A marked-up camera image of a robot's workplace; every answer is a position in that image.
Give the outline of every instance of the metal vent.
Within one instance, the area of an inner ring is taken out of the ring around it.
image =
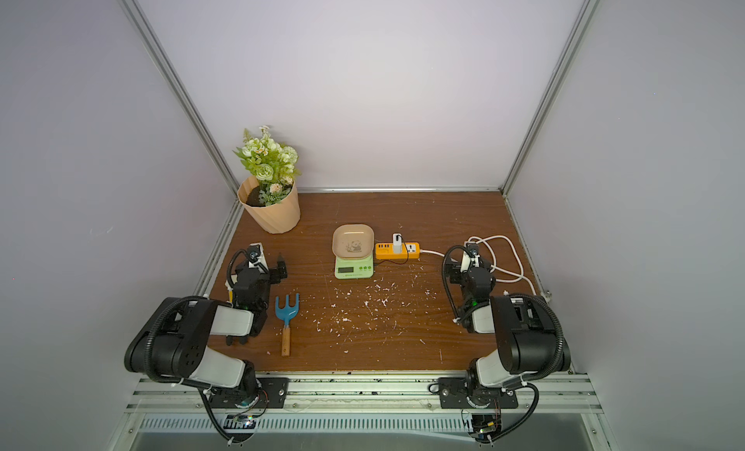
[[[340,417],[338,414],[302,415],[278,413],[270,417],[256,418],[249,425],[234,424],[226,414],[215,414],[215,418],[226,428],[235,432],[252,429],[266,433],[467,433],[470,420],[458,414],[354,414]],[[147,414],[139,428],[140,432],[205,432],[211,431],[210,420],[197,414]]]

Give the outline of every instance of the wooden handle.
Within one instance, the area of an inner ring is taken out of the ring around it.
[[[282,328],[282,357],[290,355],[290,327]]]

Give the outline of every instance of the black cable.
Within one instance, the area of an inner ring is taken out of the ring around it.
[[[153,322],[153,325],[150,327],[150,331],[147,332],[147,338],[145,339],[144,343],[144,359],[143,359],[143,366],[144,366],[144,372],[147,374],[147,377],[150,378],[150,380],[153,380],[154,382],[158,383],[178,383],[180,379],[177,379],[173,376],[163,376],[155,371],[155,366],[153,365],[153,346],[155,344],[155,337],[158,335],[160,330],[163,328],[163,324],[165,323],[166,319],[171,316],[173,312],[176,311],[179,307],[181,307],[184,304],[188,304],[191,301],[199,301],[199,300],[206,300],[204,297],[200,296],[189,296],[189,297],[182,297],[179,300],[175,300],[174,302],[170,303],[165,309],[163,309],[163,312],[160,313],[158,318],[155,319]]]
[[[226,268],[226,279],[228,281],[228,285],[230,288],[233,288],[233,281],[232,281],[232,266],[234,263],[236,263],[237,256],[244,254],[246,256],[246,259],[248,259],[248,254],[246,253],[246,249],[238,249],[236,253],[233,254],[233,257],[230,259],[230,262],[228,262],[228,267]]]
[[[264,401],[264,409],[261,411],[261,413],[259,413],[257,415],[251,414],[251,418],[254,418],[254,419],[260,418],[261,416],[264,415],[264,413],[267,411],[267,409],[269,409],[269,395],[267,394],[267,391],[266,390],[259,390],[259,391],[261,391],[262,393],[264,393],[264,399],[265,399],[265,401]],[[256,404],[258,404],[259,403],[259,400],[261,399],[261,397],[258,396],[258,395],[256,396],[256,398],[257,398],[256,399],[256,403],[253,406],[251,406],[250,408],[246,409],[245,411],[238,412],[236,414],[236,418],[239,415],[248,414],[250,411],[252,411],[253,408],[256,407]]]
[[[564,330],[562,330],[561,323],[559,323],[559,318],[556,316],[554,311],[551,310],[551,307],[546,304],[546,301],[543,299],[543,297],[522,294],[520,292],[512,293],[508,295],[508,297],[522,297],[523,299],[528,299],[533,304],[544,309],[545,312],[548,314],[548,317],[551,319],[551,323],[554,324],[554,334],[556,335],[556,347],[554,348],[554,356],[551,358],[551,361],[544,365],[541,370],[535,373],[528,373],[527,375],[516,377],[514,379],[506,381],[502,385],[503,388],[513,389],[511,388],[512,385],[533,380],[541,380],[542,378],[548,376],[550,373],[555,372],[563,361],[564,344],[566,343],[566,341],[564,340]]]
[[[202,390],[199,390],[199,395],[202,398],[202,404],[204,405],[204,410],[207,411],[207,416],[210,417],[210,422],[212,422],[212,426],[215,428],[215,430],[218,431],[221,437],[228,440],[229,443],[243,443],[244,441],[253,437],[253,433],[241,433],[240,435],[227,434],[223,426],[219,424],[218,419],[215,418],[215,413],[212,412],[212,407],[210,406],[210,401],[207,400],[207,396],[205,396]],[[236,440],[237,437],[241,437],[243,435],[247,435],[247,436],[244,437],[242,440]]]
[[[513,423],[508,428],[505,428],[504,430],[499,432],[499,435],[497,435],[496,437],[493,437],[492,441],[498,440],[499,438],[507,435],[508,433],[514,432],[515,428],[520,427],[535,411],[535,407],[538,405],[538,396],[539,396],[538,389],[535,387],[533,383],[526,383],[524,386],[518,386],[515,389],[519,390],[520,388],[529,388],[533,390],[534,392],[533,402],[530,404],[530,407],[527,408],[527,411],[525,412],[525,414],[522,417],[520,417],[520,419],[517,422]]]
[[[455,318],[458,318],[458,309],[455,307],[455,302],[453,302],[453,295],[450,294],[450,288],[448,287],[447,270],[445,269],[445,265],[448,262],[448,257],[450,257],[450,253],[458,249],[466,253],[468,252],[468,249],[466,249],[462,245],[454,245],[453,247],[448,249],[447,252],[445,252],[445,256],[442,258],[442,285],[445,287],[445,294],[447,294],[448,296],[448,301],[450,301],[450,308],[453,309],[453,316]]]
[[[486,301],[486,302],[479,302],[475,306],[471,306],[468,310],[466,310],[463,313],[461,317],[461,324],[463,324],[463,321],[466,320],[468,317],[470,317],[473,312],[476,312],[477,310],[482,309],[484,307],[489,307],[490,305],[491,304],[489,303],[489,301]]]

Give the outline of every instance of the soil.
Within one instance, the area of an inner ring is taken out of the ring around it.
[[[258,201],[258,187],[251,189],[251,192],[248,194],[248,198],[246,199],[246,205],[264,206],[264,204]]]

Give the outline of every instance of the white power cord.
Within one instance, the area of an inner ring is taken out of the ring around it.
[[[437,251],[425,251],[424,249],[420,249],[419,253],[433,253],[434,255],[439,255],[443,259],[445,258],[445,254],[437,252]]]
[[[510,241],[507,236],[502,236],[501,234],[500,235],[496,235],[496,236],[489,236],[488,238],[480,238],[478,236],[471,236],[468,239],[468,241],[464,242],[463,244],[465,245],[465,244],[469,244],[470,243],[470,244],[484,244],[484,245],[486,245],[487,248],[489,249],[489,253],[492,255],[492,262],[496,262],[497,261],[497,257],[494,254],[494,249],[492,249],[492,246],[490,246],[489,245],[489,242],[487,242],[487,241],[490,241],[491,239],[504,239],[504,240],[506,240],[509,243],[509,246],[513,250],[513,255],[515,256],[515,260],[517,260],[517,264],[520,267],[520,273],[519,274],[513,273],[512,271],[502,269],[502,268],[498,267],[497,265],[493,265],[493,264],[492,264],[492,268],[489,270],[489,272],[490,273],[493,273],[494,270],[499,270],[502,273],[506,273],[508,275],[512,275],[512,276],[515,277],[515,279],[497,279],[497,281],[499,283],[516,283],[517,281],[520,281],[521,279],[524,279],[525,281],[527,281],[527,284],[530,285],[530,290],[533,292],[533,295],[536,295],[535,294],[535,287],[533,286],[533,282],[530,281],[525,276],[525,269],[522,266],[522,262],[520,261],[520,257],[518,257],[518,255],[517,255],[517,250],[515,249],[515,244],[513,244],[512,241]],[[420,249],[419,252],[420,253],[432,253],[434,255],[439,255],[440,257],[444,257],[445,256],[445,254],[440,253],[440,252],[437,252],[437,251],[425,251],[424,249]]]

